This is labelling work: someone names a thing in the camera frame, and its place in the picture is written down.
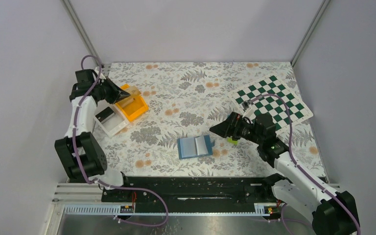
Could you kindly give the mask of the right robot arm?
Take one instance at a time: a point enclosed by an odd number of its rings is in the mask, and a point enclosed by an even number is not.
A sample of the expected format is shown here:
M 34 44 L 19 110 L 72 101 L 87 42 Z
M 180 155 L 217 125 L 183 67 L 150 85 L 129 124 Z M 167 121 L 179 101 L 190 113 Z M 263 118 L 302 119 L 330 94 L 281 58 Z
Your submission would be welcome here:
M 348 191 L 337 191 L 294 158 L 291 146 L 277 137 L 271 115 L 260 114 L 250 121 L 232 112 L 210 131 L 223 138 L 256 143 L 259 156 L 278 171 L 265 179 L 266 186 L 276 199 L 303 215 L 317 235 L 361 233 L 354 197 Z

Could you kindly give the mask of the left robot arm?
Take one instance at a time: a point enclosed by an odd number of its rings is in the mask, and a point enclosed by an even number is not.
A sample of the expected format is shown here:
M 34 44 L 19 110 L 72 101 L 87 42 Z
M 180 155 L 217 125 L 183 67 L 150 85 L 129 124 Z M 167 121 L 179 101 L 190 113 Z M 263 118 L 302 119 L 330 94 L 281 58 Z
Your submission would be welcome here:
M 64 137 L 54 143 L 56 153 L 72 183 L 100 184 L 109 190 L 124 185 L 124 174 L 108 167 L 106 155 L 93 135 L 99 101 L 109 104 L 130 97 L 94 69 L 78 70 L 69 100 L 72 114 Z

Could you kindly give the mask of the blue card holder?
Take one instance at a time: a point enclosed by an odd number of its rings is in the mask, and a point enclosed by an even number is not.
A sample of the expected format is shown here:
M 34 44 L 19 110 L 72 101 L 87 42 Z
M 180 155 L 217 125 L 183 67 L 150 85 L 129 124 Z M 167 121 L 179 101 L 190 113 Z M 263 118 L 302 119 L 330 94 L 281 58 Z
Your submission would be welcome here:
M 209 135 L 180 138 L 177 140 L 179 159 L 211 156 L 214 145 Z

